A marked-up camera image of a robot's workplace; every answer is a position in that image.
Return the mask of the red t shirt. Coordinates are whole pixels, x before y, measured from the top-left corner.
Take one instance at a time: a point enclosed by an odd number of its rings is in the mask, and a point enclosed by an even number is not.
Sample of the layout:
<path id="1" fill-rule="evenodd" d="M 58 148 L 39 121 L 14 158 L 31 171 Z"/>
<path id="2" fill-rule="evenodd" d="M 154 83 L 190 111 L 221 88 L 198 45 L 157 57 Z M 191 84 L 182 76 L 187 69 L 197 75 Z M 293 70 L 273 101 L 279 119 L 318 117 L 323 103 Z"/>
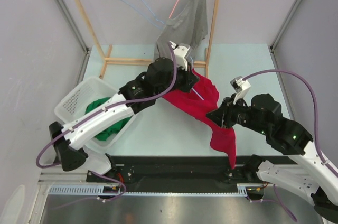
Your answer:
<path id="1" fill-rule="evenodd" d="M 210 147 L 216 151 L 226 153 L 229 158 L 230 167 L 236 165 L 236 134 L 233 128 L 220 128 L 206 117 L 206 114 L 217 109 L 219 92 L 212 81 L 195 70 L 193 72 L 199 77 L 194 89 L 204 98 L 202 101 L 193 91 L 182 92 L 174 90 L 168 92 L 163 98 L 173 106 L 208 125 L 212 130 Z"/>

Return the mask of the green t shirt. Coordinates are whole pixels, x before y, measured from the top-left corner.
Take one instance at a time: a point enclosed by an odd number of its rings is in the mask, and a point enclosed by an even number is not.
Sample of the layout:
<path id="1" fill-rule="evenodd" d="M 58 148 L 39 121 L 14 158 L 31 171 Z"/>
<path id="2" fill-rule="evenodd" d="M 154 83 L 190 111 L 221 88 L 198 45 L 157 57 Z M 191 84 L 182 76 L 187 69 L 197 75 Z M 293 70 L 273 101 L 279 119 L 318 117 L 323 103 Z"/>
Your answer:
<path id="1" fill-rule="evenodd" d="M 87 107 L 85 108 L 84 114 L 88 114 L 92 112 L 93 110 L 97 109 L 101 105 L 105 104 L 110 97 L 103 97 L 100 99 L 96 99 L 89 103 Z M 102 130 L 94 136 L 95 139 L 97 139 L 100 142 L 106 142 L 107 139 L 111 135 L 117 135 L 121 132 L 121 130 L 127 125 L 127 123 L 131 120 L 132 116 L 121 118 L 119 120 L 115 120 L 114 122 L 110 121 L 109 123 L 104 122 L 104 127 L 102 127 Z"/>

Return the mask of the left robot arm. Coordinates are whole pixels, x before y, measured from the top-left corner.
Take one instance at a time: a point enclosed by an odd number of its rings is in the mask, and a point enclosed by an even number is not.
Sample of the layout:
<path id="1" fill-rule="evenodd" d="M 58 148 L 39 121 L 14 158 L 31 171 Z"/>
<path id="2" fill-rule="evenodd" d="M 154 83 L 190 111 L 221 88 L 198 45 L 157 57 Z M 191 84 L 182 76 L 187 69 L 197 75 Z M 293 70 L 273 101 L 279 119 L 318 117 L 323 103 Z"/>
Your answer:
<path id="1" fill-rule="evenodd" d="M 180 65 L 171 59 L 159 58 L 94 110 L 72 122 L 51 123 L 51 141 L 62 169 L 69 172 L 85 166 L 104 181 L 112 181 L 117 169 L 106 154 L 86 150 L 86 143 L 113 124 L 154 105 L 170 91 L 190 92 L 198 80 L 191 63 Z"/>

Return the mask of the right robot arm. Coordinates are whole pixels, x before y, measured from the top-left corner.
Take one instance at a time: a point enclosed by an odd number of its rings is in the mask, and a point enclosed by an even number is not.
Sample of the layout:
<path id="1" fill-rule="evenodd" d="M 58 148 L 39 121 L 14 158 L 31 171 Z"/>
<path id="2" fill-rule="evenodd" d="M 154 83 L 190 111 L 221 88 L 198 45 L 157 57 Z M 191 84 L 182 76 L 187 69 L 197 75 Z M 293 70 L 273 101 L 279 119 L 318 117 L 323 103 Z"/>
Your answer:
<path id="1" fill-rule="evenodd" d="M 221 128 L 238 124 L 264 135 L 268 145 L 310 175 L 308 179 L 303 178 L 253 155 L 253 163 L 243 169 L 247 181 L 260 179 L 288 190 L 306 200 L 321 217 L 337 223 L 337 167 L 316 148 L 316 142 L 304 126 L 283 116 L 281 104 L 270 94 L 254 96 L 250 106 L 243 100 L 235 103 L 234 96 L 227 97 L 206 116 Z"/>

